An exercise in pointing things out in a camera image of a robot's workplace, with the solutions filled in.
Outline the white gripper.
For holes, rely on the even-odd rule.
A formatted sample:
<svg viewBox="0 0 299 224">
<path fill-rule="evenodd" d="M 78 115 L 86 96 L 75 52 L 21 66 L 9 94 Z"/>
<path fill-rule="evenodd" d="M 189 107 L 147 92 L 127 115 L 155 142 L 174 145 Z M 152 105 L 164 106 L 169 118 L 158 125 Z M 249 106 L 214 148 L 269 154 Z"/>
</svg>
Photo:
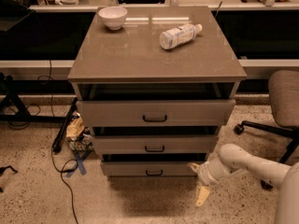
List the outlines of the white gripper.
<svg viewBox="0 0 299 224">
<path fill-rule="evenodd" d="M 211 188 L 207 186 L 215 186 L 217 184 L 217 180 L 210 173 L 208 165 L 208 161 L 204 162 L 201 165 L 193 162 L 190 162 L 188 164 L 188 166 L 195 173 L 197 173 L 199 181 L 204 185 L 196 187 L 195 205 L 197 207 L 203 206 L 210 194 Z"/>
</svg>

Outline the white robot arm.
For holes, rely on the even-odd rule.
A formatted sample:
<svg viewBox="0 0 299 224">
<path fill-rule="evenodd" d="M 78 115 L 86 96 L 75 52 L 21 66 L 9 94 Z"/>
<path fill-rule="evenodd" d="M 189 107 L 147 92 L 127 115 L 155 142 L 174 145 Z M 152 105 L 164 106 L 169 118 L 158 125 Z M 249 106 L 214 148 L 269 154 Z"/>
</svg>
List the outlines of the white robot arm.
<svg viewBox="0 0 299 224">
<path fill-rule="evenodd" d="M 196 206 L 205 203 L 220 179 L 249 172 L 279 190 L 274 224 L 299 224 L 299 163 L 290 166 L 270 161 L 235 144 L 226 144 L 214 159 L 203 164 L 190 162 L 188 166 L 198 177 Z"/>
</svg>

